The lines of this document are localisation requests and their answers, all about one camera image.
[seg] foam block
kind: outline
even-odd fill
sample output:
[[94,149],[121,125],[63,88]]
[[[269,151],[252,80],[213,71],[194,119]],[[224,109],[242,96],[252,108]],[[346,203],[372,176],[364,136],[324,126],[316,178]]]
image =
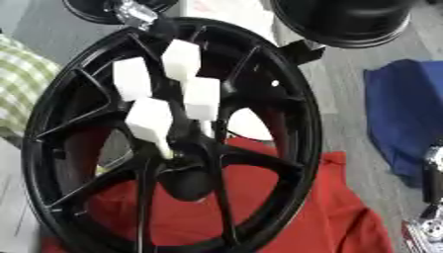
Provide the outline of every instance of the foam block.
[[173,152],[166,141],[173,122],[166,101],[152,98],[137,99],[125,122],[136,138],[155,143],[165,159],[173,157]]
[[166,76],[179,82],[197,76],[202,65],[200,47],[180,40],[173,40],[161,59]]
[[151,80],[142,57],[114,62],[114,84],[126,102],[151,97]]
[[213,122],[219,115],[221,82],[195,77],[185,83],[184,104],[189,119]]

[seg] blue cloth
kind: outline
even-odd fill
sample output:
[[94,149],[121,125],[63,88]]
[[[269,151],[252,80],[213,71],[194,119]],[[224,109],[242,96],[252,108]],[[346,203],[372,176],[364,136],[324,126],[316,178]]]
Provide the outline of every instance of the blue cloth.
[[443,136],[443,62],[396,61],[364,78],[373,143],[395,174],[420,187],[423,157]]

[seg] black wheel rim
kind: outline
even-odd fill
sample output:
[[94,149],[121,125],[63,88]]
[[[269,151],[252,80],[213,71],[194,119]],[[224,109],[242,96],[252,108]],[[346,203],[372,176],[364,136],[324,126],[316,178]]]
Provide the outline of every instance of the black wheel rim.
[[[152,151],[155,149],[147,143],[133,139],[123,124],[131,104],[123,103],[112,83],[106,80],[110,75],[107,70],[111,62],[122,57],[141,55],[149,62],[149,70],[154,72],[157,78],[153,79],[156,85],[154,96],[170,99],[169,95],[174,91],[164,87],[173,87],[174,84],[171,85],[172,81],[164,77],[158,56],[167,47],[167,42],[137,30],[126,29],[97,42],[62,70],[36,105],[24,139],[24,176],[31,204],[37,217],[60,237],[72,252],[254,251],[267,244],[287,225],[303,205],[310,190],[321,150],[321,127],[313,94],[297,66],[289,63],[276,47],[239,27],[203,19],[179,18],[175,19],[175,22],[179,27],[179,38],[199,43],[204,49],[204,59],[206,54],[213,57],[212,53],[215,53],[232,57],[235,62],[227,71],[217,73],[211,69],[205,69],[204,64],[202,71],[207,76],[218,77],[224,82],[220,119],[216,127],[218,141],[210,141],[201,138],[200,135],[197,137],[199,143],[203,143],[203,149],[209,146],[216,147],[212,150],[217,152],[209,152],[210,154],[206,156],[206,165],[213,168],[211,176],[216,182],[215,192],[221,207],[223,234],[219,238],[195,245],[155,246],[149,241],[148,229],[144,229],[144,225],[139,225],[137,239],[134,242],[127,241],[97,224],[81,205],[88,197],[107,187],[127,180],[136,180],[140,185],[138,199],[144,200],[139,201],[137,220],[138,224],[144,224],[148,222],[151,205],[149,196],[153,191],[152,187],[149,187],[152,185],[149,182],[156,180],[158,173],[161,174],[158,169],[161,166],[157,165],[162,161],[154,153],[155,151]],[[256,64],[251,62],[253,62],[252,58],[257,55],[260,64],[267,69],[262,71],[271,75],[271,80],[277,78],[280,81],[279,92],[268,92],[266,87],[260,88],[260,85],[257,85],[256,92],[247,95],[251,94],[250,87],[245,92],[245,88],[237,84],[241,82],[240,76],[245,68],[251,66],[255,68]],[[104,102],[102,101],[102,105],[98,107],[95,101],[91,102],[95,104],[94,110],[84,107],[75,109],[77,111],[74,110],[74,113],[71,110],[69,114],[74,114],[74,116],[66,121],[65,118],[63,119],[66,114],[62,113],[69,112],[65,109],[68,107],[65,101],[69,96],[73,96],[72,87],[76,87],[74,84],[78,80],[86,84],[84,87],[90,87],[89,89],[94,89],[97,94],[100,94],[97,96],[101,96]],[[173,114],[174,108],[180,112],[179,103],[175,103],[174,100],[170,102]],[[263,105],[267,105],[267,108],[261,110]],[[273,120],[264,121],[271,122],[268,128],[276,139],[283,159],[227,146],[220,141],[224,139],[225,125],[229,116],[234,110],[244,107],[255,110],[260,117],[269,117],[266,112],[269,108],[284,116],[284,129],[281,126],[272,126]],[[93,127],[96,131],[88,133],[89,127]],[[94,146],[91,138],[100,139],[97,132],[106,135],[112,128],[117,128],[126,134],[132,149],[135,150],[134,158],[118,169],[82,184],[70,194],[63,194],[60,190],[60,182],[54,175],[57,168],[56,160],[66,159],[66,156],[74,157],[69,160],[73,162],[70,166],[76,169],[88,166],[85,165],[88,162],[92,162],[89,166],[95,166],[97,149],[91,147]],[[72,137],[74,139],[72,145],[80,145],[81,148],[80,151],[71,154],[69,152],[73,149],[71,150],[69,146],[61,142],[79,131],[87,133],[82,135],[83,138]],[[147,170],[146,164],[157,169]],[[221,168],[228,164],[262,166],[273,170],[280,176],[278,185],[266,203],[239,226],[235,226],[232,222],[229,203],[223,188]]]

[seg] floor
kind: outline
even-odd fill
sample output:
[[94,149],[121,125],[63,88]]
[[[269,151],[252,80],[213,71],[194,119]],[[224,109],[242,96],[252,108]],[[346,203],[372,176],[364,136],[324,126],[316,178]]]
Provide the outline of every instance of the floor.
[[[0,0],[0,10],[8,2]],[[61,1],[21,0],[15,23],[0,11],[0,27],[35,51],[65,64],[74,55],[118,27],[88,24],[70,15]],[[289,41],[285,28],[276,24],[280,42]],[[412,24],[398,40],[375,48],[345,50],[329,48],[322,60],[302,66],[315,91],[323,116],[324,151],[347,152],[347,182],[362,200],[385,221],[396,252],[406,252],[400,236],[403,218],[417,216],[424,208],[421,193],[406,188],[390,173],[388,165],[366,135],[362,71],[394,60],[443,58],[443,6],[419,2]]]

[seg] green checkered cloth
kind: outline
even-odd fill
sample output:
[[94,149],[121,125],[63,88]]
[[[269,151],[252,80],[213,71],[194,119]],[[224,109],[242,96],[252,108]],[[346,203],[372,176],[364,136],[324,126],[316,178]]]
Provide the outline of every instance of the green checkered cloth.
[[0,137],[23,136],[39,96],[59,71],[50,60],[0,35]]

